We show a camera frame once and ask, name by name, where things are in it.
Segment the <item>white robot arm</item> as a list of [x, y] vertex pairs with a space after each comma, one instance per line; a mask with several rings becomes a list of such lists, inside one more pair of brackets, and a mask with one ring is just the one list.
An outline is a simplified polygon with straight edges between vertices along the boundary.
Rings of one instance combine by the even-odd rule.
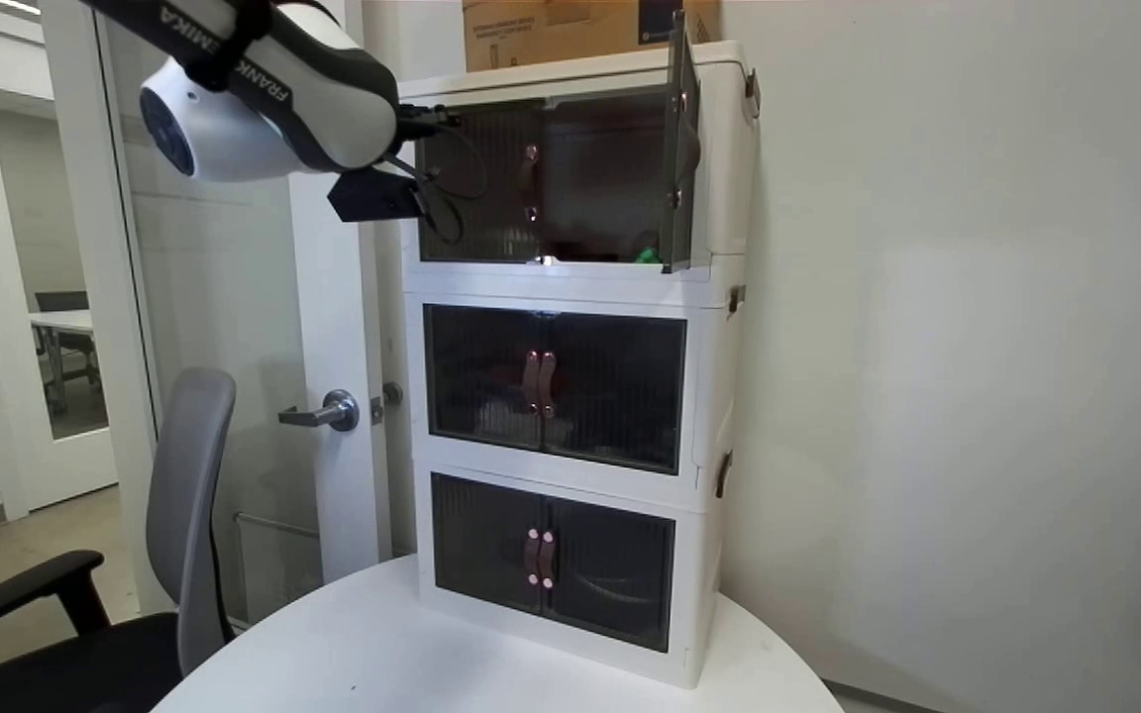
[[198, 180], [331, 175], [340, 223], [417, 219], [381, 162], [410, 137], [397, 76], [322, 0], [84, 0], [162, 50], [140, 81], [157, 155]]

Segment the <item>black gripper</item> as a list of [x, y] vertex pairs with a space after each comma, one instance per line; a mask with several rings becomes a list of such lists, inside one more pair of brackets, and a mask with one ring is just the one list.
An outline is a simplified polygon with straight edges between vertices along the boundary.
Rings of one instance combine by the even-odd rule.
[[421, 213], [417, 180], [388, 175], [388, 162], [400, 155], [400, 147], [425, 135], [421, 118], [425, 118], [421, 106], [400, 102], [397, 137], [388, 142], [388, 151], [373, 167], [346, 170], [330, 187], [330, 204], [340, 223], [388, 223]]

